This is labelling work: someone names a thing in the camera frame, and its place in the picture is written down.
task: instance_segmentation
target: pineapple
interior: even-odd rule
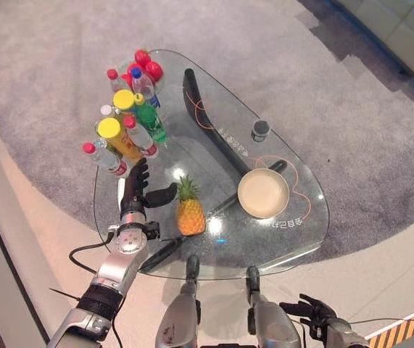
[[[199,201],[199,188],[189,176],[181,177],[178,186],[178,228],[184,236],[198,234],[205,229],[205,216]]]

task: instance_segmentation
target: pineapple crown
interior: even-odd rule
[[[178,185],[178,199],[187,201],[188,199],[197,199],[199,188],[189,179],[189,175],[180,177],[181,184]]]

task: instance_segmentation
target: white sofa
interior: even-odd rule
[[[361,21],[414,73],[414,0],[332,0]]]

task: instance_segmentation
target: round rug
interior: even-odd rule
[[[105,72],[137,48],[174,49],[317,176],[331,227],[315,260],[372,246],[414,223],[414,79],[324,10],[318,22],[298,1],[0,1],[0,136],[33,185],[94,228],[81,144],[111,100]],[[328,35],[334,23],[342,37]]]

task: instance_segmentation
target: plate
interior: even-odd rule
[[[286,209],[289,203],[289,185],[274,170],[258,168],[242,177],[237,196],[241,206],[250,215],[268,219]]]

